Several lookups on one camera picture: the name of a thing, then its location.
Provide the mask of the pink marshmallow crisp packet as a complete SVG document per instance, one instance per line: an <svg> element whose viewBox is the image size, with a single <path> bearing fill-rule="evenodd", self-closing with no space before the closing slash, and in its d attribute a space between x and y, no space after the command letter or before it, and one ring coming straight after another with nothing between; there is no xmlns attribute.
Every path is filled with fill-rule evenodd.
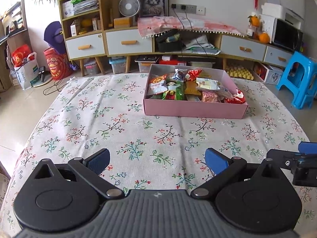
<svg viewBox="0 0 317 238"><path fill-rule="evenodd" d="M204 103L220 103L220 97L215 91L202 91L202 102Z"/></svg>

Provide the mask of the red white candy packet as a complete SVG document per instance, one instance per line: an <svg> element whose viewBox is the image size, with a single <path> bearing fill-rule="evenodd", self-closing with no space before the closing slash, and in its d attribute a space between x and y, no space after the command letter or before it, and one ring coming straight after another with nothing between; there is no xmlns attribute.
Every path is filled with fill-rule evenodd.
<svg viewBox="0 0 317 238"><path fill-rule="evenodd" d="M244 93L240 89L236 89L236 94L233 94L231 97L224 98L223 102L228 104L244 104L246 99Z"/></svg>

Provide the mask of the white long bread packet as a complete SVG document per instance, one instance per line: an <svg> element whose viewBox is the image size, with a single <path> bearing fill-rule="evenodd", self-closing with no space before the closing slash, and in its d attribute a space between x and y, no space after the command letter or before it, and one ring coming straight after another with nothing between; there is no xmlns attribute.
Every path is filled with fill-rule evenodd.
<svg viewBox="0 0 317 238"><path fill-rule="evenodd" d="M220 89L217 90L217 93L222 99L232 99L234 97L233 94L224 86L220 86Z"/></svg>

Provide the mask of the gold biscuit packet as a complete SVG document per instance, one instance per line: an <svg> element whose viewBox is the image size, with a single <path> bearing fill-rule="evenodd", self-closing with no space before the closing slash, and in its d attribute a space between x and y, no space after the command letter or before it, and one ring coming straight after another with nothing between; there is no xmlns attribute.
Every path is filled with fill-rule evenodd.
<svg viewBox="0 0 317 238"><path fill-rule="evenodd" d="M197 89L197 83L195 81L186 81L184 94L185 95L194 95L201 96L201 91Z"/></svg>

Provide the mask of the cream white wafer packet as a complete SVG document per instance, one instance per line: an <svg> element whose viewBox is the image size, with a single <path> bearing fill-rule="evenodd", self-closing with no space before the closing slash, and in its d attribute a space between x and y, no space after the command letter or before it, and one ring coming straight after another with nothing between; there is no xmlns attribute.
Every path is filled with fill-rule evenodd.
<svg viewBox="0 0 317 238"><path fill-rule="evenodd" d="M217 80L197 77L196 83L197 83L196 88L198 90L207 90L207 91L220 90L220 83Z"/></svg>

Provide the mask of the green snack packet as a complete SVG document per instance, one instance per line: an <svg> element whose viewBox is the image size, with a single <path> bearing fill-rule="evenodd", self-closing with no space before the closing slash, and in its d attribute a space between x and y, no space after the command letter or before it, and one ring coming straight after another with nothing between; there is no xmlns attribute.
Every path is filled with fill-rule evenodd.
<svg viewBox="0 0 317 238"><path fill-rule="evenodd" d="M162 95L163 100L183 101L184 83L181 81L170 81L167 83L167 91Z"/></svg>

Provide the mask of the silver grey wafer packet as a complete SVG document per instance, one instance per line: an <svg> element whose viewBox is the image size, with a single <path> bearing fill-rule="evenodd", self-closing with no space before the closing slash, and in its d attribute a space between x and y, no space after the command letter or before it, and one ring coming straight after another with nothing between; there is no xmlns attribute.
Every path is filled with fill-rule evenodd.
<svg viewBox="0 0 317 238"><path fill-rule="evenodd" d="M159 93L159 94L155 94L155 95L151 95L148 97L148 99L158 99L161 100L163 96L163 93Z"/></svg>

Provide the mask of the yellow cracker packet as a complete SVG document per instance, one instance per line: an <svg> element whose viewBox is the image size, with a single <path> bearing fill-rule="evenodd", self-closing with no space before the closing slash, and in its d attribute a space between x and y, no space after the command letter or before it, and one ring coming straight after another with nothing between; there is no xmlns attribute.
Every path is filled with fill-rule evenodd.
<svg viewBox="0 0 317 238"><path fill-rule="evenodd" d="M198 77L199 78L204 78L204 79L211 79L212 75L210 75L208 72L202 70Z"/></svg>

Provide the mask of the red snack packet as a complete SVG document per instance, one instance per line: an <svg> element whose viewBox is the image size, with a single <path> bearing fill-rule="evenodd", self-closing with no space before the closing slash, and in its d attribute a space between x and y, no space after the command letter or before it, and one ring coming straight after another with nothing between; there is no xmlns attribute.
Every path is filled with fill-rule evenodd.
<svg viewBox="0 0 317 238"><path fill-rule="evenodd" d="M186 81L195 81L197 77L201 74L202 69L194 69L194 70L189 70L187 74L185 75L185 80Z"/></svg>

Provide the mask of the white orange jam biscuit packet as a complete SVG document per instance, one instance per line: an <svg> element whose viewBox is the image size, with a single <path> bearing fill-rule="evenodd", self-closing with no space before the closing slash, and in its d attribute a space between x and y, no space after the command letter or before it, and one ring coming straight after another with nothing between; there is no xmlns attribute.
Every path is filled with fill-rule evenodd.
<svg viewBox="0 0 317 238"><path fill-rule="evenodd" d="M167 74L155 77L150 80L148 84L148 92L147 95L158 95L164 93L168 90L166 85Z"/></svg>

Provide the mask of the floral tablecloth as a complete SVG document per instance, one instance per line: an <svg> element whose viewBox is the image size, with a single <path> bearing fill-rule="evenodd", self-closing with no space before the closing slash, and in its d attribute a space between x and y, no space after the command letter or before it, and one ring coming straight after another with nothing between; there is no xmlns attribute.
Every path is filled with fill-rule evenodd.
<svg viewBox="0 0 317 238"><path fill-rule="evenodd" d="M73 78L49 106L23 147L1 199L1 229L20 231L13 201L40 160L66 163L101 148L111 153L102 172L123 191L193 190L213 177L209 147L228 157L261 162L269 149L296 151L308 137L282 102L262 83L235 80L248 108L243 119L148 116L146 74Z"/></svg>

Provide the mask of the blue plastic stool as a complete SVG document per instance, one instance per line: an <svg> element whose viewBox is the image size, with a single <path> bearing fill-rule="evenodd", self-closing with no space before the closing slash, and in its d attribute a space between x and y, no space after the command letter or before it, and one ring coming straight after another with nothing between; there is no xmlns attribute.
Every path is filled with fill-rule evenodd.
<svg viewBox="0 0 317 238"><path fill-rule="evenodd" d="M316 60L295 52L288 61L276 89L286 87L293 93L292 106L312 107L316 97Z"/></svg>

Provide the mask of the pink cardboard box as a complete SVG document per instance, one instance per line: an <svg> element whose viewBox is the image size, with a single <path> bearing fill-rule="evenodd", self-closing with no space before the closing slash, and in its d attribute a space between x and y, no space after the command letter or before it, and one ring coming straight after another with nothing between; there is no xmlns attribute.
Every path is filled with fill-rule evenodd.
<svg viewBox="0 0 317 238"><path fill-rule="evenodd" d="M242 104L223 102L204 102L202 95L184 95L181 101L174 100L174 96L157 99L149 93L150 81L163 75L171 76L176 69L194 70L189 66L173 66L153 64L150 66L146 91L143 97L143 109L145 115L158 115L169 117L197 117L197 118L220 118L220 119L242 119L249 108L248 103Z"/></svg>

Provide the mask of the yellow egg tray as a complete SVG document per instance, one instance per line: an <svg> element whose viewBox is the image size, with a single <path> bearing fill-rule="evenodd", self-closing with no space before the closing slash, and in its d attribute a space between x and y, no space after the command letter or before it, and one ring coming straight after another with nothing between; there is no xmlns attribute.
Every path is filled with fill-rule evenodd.
<svg viewBox="0 0 317 238"><path fill-rule="evenodd" d="M254 80L254 76L251 73L251 71L242 66L229 66L228 68L226 68L226 73L230 77L241 78L241 79L246 79L251 81Z"/></svg>

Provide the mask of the white box with clock print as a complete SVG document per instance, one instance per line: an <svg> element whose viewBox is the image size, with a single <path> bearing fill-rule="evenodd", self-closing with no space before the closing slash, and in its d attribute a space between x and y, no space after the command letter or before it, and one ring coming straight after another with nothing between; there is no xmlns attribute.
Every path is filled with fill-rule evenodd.
<svg viewBox="0 0 317 238"><path fill-rule="evenodd" d="M264 83L277 85L283 74L283 70L279 67L265 65L255 62L253 71L262 79Z"/></svg>

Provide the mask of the red festive bag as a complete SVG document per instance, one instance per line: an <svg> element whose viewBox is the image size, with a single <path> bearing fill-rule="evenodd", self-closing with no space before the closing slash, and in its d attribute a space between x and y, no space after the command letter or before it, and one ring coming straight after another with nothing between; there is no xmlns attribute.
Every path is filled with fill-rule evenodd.
<svg viewBox="0 0 317 238"><path fill-rule="evenodd" d="M54 48L50 47L44 50L44 55L53 80L62 80L73 72L66 53L59 54Z"/></svg>

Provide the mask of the red shoe box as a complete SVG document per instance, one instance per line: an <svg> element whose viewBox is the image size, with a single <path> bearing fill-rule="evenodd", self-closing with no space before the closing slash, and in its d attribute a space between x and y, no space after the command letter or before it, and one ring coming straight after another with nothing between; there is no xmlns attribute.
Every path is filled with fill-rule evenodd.
<svg viewBox="0 0 317 238"><path fill-rule="evenodd" d="M173 55L162 55L158 61L161 65L186 66L187 62Z"/></svg>

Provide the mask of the white shopping bag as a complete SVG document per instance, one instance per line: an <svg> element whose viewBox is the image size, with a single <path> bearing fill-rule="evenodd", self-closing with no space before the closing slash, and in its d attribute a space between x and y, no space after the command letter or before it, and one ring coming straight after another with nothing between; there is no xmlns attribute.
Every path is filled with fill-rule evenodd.
<svg viewBox="0 0 317 238"><path fill-rule="evenodd" d="M34 86L39 80L39 66L37 63L37 53L33 52L23 58L22 65L14 68L19 84L23 90Z"/></svg>

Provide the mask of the wooden tv cabinet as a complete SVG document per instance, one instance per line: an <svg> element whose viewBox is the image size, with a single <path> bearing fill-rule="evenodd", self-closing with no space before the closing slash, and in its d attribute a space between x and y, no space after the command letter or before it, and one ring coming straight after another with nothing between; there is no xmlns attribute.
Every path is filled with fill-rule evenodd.
<svg viewBox="0 0 317 238"><path fill-rule="evenodd" d="M84 70L84 59L126 57L125 71L130 71L131 58L137 55L179 55L187 57L219 57L222 66L228 59L262 62L286 67L292 54L282 48L262 44L238 35L217 32L178 31L180 37L167 43L162 35L143 38L137 27L88 32L79 36L64 33L69 60L78 60Z"/></svg>

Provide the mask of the black bag on shelf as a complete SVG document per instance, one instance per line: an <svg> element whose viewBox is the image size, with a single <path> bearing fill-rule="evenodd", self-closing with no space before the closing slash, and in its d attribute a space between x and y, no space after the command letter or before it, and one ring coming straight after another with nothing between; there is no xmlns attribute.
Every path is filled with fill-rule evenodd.
<svg viewBox="0 0 317 238"><path fill-rule="evenodd" d="M177 52L183 49L180 32L177 29L161 33L155 38L155 49L157 52Z"/></svg>

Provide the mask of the orange fruit lower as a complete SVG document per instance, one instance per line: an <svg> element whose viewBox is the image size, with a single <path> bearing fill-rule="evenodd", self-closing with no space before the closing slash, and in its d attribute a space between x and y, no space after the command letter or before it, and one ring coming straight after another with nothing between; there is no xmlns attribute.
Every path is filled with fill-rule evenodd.
<svg viewBox="0 0 317 238"><path fill-rule="evenodd" d="M261 34L259 34L258 35L258 40L262 43L262 44L268 44L268 43L270 43L270 36L267 34L267 33L265 33L265 32L263 32L263 33L261 33Z"/></svg>

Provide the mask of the orange fruit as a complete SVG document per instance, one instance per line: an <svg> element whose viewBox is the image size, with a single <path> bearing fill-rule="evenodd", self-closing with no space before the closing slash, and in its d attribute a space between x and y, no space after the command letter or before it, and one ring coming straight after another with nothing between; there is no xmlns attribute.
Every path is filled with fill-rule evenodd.
<svg viewBox="0 0 317 238"><path fill-rule="evenodd" d="M270 36L267 34L267 33L265 33L265 32L263 32L263 33L261 33L261 34L259 34L258 35L258 40L262 43L262 44L268 44L268 43L270 43Z"/></svg>
<svg viewBox="0 0 317 238"><path fill-rule="evenodd" d="M250 15L249 17L248 17L248 19L249 19L249 25L250 26L253 26L253 27L260 27L260 20L259 20L259 18L258 18L258 16L256 16L256 15Z"/></svg>

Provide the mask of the purple plush toy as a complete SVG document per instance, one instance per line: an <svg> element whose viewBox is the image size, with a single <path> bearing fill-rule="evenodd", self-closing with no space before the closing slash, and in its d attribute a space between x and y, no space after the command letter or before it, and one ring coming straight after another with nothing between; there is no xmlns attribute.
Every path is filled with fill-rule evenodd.
<svg viewBox="0 0 317 238"><path fill-rule="evenodd" d="M66 46L59 21L51 22L44 31L44 41L55 49L59 54L65 54Z"/></svg>

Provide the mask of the microwave oven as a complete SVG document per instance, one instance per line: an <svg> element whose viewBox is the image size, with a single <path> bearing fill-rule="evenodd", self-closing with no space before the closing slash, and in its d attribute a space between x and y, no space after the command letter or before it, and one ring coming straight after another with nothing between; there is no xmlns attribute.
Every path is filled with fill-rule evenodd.
<svg viewBox="0 0 317 238"><path fill-rule="evenodd" d="M262 32L270 37L270 44L288 51L300 51L303 40L303 32L287 21L261 14L260 22Z"/></svg>

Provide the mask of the orange fruit upper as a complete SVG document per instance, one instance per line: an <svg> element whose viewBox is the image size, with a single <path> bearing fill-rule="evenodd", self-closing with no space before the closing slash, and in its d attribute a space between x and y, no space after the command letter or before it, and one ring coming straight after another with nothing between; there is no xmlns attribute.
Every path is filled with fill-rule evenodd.
<svg viewBox="0 0 317 238"><path fill-rule="evenodd" d="M248 19L249 19L249 25L250 26L253 26L253 27L260 27L260 20L259 20L259 18L258 18L258 16L256 16L256 15L250 15L249 17L248 17Z"/></svg>

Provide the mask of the pink cloth on cabinet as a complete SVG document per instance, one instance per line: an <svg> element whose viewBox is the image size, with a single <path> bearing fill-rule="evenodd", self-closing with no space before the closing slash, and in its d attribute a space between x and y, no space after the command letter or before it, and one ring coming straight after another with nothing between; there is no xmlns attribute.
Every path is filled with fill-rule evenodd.
<svg viewBox="0 0 317 238"><path fill-rule="evenodd" d="M137 28L143 38L161 36L170 30L193 31L198 33L224 33L242 36L235 27L206 19L186 17L147 17L137 19Z"/></svg>

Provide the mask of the wooden shelf unit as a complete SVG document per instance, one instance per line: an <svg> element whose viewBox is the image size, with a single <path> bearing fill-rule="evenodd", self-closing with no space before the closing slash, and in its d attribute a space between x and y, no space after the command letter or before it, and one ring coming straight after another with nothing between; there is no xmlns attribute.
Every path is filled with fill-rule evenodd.
<svg viewBox="0 0 317 238"><path fill-rule="evenodd" d="M110 8L110 0L59 0L64 39L107 30Z"/></svg>

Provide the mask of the white desk fan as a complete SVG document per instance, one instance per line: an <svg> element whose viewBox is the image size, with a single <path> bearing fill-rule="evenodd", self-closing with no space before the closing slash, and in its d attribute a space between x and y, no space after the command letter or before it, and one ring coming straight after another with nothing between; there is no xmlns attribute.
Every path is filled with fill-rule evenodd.
<svg viewBox="0 0 317 238"><path fill-rule="evenodd" d="M119 2L119 12L124 17L133 17L137 15L140 11L140 1L139 0L120 0Z"/></svg>

